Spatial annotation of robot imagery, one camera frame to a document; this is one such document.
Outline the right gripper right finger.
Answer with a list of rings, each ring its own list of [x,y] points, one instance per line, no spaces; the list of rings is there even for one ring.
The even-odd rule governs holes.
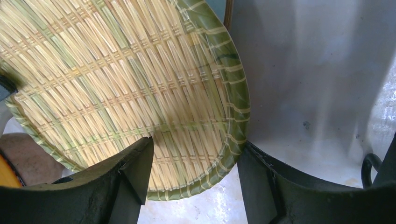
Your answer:
[[[396,184],[360,189],[302,172],[251,142],[237,162],[250,224],[393,224]]]

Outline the light green round plate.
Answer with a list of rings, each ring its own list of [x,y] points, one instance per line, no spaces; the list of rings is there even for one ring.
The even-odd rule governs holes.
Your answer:
[[[215,15],[223,22],[227,30],[231,27],[233,0],[206,0]]]

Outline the yellow-rimmed patterned plate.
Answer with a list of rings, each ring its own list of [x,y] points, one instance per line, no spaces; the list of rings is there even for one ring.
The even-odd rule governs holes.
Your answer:
[[[13,117],[72,171],[151,137],[148,200],[210,189],[247,140],[246,76],[205,0],[3,0],[0,69]]]

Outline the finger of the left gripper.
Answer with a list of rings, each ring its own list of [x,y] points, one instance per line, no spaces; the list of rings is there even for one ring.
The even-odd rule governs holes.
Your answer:
[[[1,72],[0,73],[0,100],[3,101],[6,98],[18,93],[19,81],[11,73]]]

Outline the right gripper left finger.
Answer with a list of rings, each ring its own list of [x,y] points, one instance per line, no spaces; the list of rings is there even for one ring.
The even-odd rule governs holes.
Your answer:
[[[1,187],[3,224],[135,224],[146,202],[151,137],[51,184]]]

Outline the black wire dish rack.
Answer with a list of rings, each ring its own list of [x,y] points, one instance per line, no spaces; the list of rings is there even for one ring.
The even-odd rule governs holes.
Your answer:
[[[374,182],[371,178],[372,168],[377,172]],[[364,157],[361,167],[361,181],[364,189],[396,181],[396,135],[394,135],[384,160],[381,160],[374,153],[369,153]]]

